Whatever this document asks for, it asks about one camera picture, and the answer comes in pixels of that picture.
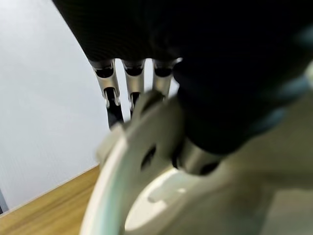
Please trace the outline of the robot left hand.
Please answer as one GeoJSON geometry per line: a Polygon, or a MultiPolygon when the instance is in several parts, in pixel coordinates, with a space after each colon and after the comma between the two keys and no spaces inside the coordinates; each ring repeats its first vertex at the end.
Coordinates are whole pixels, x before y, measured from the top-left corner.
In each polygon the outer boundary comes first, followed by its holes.
{"type": "Polygon", "coordinates": [[[276,126],[308,86],[310,0],[56,0],[90,64],[139,69],[154,59],[179,84],[185,134],[201,158],[176,166],[205,175],[276,126]]]}

